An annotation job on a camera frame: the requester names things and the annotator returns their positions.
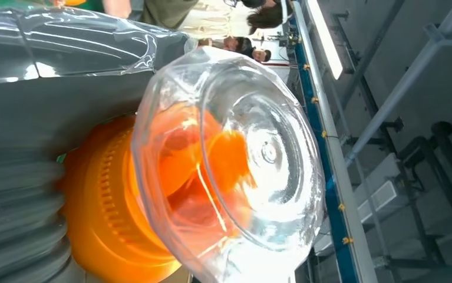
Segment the person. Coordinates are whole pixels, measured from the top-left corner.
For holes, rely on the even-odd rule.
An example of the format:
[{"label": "person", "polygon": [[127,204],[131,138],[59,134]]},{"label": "person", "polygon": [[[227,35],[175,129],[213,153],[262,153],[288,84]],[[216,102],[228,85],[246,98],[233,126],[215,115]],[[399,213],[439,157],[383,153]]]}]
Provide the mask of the person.
[{"label": "person", "polygon": [[247,37],[226,37],[223,40],[202,38],[198,40],[198,46],[212,46],[228,51],[243,53],[252,48],[252,41]]},{"label": "person", "polygon": [[241,52],[243,55],[248,56],[254,59],[257,62],[267,62],[271,60],[271,51],[264,49],[257,49],[252,47],[244,52]]},{"label": "person", "polygon": [[246,37],[288,19],[291,0],[145,0],[141,22],[194,38]]},{"label": "person", "polygon": [[250,25],[250,34],[258,28],[276,28],[284,24],[293,14],[293,0],[272,0],[269,5],[264,5],[261,9],[247,17]]}]

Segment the woman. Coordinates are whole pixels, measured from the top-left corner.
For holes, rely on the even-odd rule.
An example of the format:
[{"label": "woman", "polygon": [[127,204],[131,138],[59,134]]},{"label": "woman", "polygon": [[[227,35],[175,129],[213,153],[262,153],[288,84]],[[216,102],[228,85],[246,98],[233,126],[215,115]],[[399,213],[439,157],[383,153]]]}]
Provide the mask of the woman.
[{"label": "woman", "polygon": [[292,13],[290,4],[290,0],[146,0],[140,21],[195,38],[244,37],[257,28],[283,24]]}]

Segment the metal bracket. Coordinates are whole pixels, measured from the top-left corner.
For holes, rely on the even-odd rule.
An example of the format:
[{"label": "metal bracket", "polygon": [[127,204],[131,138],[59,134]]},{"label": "metal bracket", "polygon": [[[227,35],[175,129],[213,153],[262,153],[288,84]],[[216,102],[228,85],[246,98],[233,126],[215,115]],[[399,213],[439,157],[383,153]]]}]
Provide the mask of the metal bracket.
[{"label": "metal bracket", "polygon": [[433,23],[424,26],[424,31],[436,44],[441,44],[442,46],[452,46],[452,39],[446,38],[446,36],[442,34]]},{"label": "metal bracket", "polygon": [[349,18],[349,10],[345,10],[345,12],[343,13],[334,14],[334,16],[336,16],[337,18],[344,19],[344,21],[347,21],[347,18]]},{"label": "metal bracket", "polygon": [[401,130],[403,130],[404,123],[402,122],[401,116],[398,116],[393,122],[383,122],[382,126],[386,128],[392,128],[396,133],[399,133]]},{"label": "metal bracket", "polygon": [[427,33],[427,36],[429,36],[429,38],[436,43],[444,41],[446,39],[446,37],[444,37],[444,34],[442,34],[433,23],[425,25],[424,31],[425,33]]}]

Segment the metal rail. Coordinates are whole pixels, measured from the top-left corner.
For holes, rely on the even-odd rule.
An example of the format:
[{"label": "metal rail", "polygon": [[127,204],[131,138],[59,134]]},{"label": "metal rail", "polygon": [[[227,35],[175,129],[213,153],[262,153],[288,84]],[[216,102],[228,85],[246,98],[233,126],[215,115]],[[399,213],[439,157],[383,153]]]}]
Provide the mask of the metal rail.
[{"label": "metal rail", "polygon": [[[342,217],[345,227],[341,228],[347,232],[348,239],[354,240],[354,243],[342,246],[342,240],[344,239],[338,238],[334,235],[335,231],[334,226],[332,225],[333,231],[332,237],[334,240],[335,249],[336,250],[339,248],[348,249],[352,255],[352,260],[349,262],[343,262],[339,260],[339,256],[337,256],[339,270],[342,276],[343,268],[352,267],[355,269],[355,274],[358,278],[358,282],[375,283],[378,281],[377,276],[375,274],[374,264],[369,253],[367,240],[359,218],[357,205],[355,203],[352,192],[351,181],[349,179],[347,167],[345,166],[344,155],[342,154],[342,149],[335,129],[335,123],[332,118],[331,109],[325,94],[325,90],[323,88],[321,74],[319,72],[318,63],[316,61],[316,57],[314,54],[314,49],[309,38],[307,26],[303,18],[302,8],[300,4],[295,1],[293,2],[293,8],[295,13],[296,24],[298,26],[299,36],[302,39],[301,45],[303,48],[303,53],[305,55],[305,58],[307,59],[307,63],[310,66],[309,77],[311,79],[312,88],[314,90],[314,97],[318,101],[316,106],[319,112],[319,119],[322,124],[321,125],[322,129],[326,133],[325,144],[326,148],[328,148],[328,157],[331,164],[331,169],[335,176],[334,183],[327,184],[327,188],[329,187],[337,188],[337,190],[334,192],[335,195],[329,196],[327,191],[326,202],[327,205],[329,206],[328,213],[330,217],[330,223],[331,225],[332,222],[341,223],[340,221],[338,221],[339,219],[337,218]],[[344,207],[345,209],[342,209],[342,211],[340,211],[334,206],[334,204],[336,203],[329,204],[329,201],[335,202],[336,200],[339,201],[340,204],[343,205],[341,207]]]}]

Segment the plastic lid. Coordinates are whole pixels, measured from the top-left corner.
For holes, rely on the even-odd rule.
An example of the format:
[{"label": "plastic lid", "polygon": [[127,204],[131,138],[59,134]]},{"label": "plastic lid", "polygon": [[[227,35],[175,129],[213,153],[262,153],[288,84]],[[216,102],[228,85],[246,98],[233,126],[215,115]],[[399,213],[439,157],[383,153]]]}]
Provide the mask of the plastic lid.
[{"label": "plastic lid", "polygon": [[202,282],[283,282],[309,254],[321,162],[268,68],[209,47],[174,61],[150,81],[132,151],[151,227]]}]

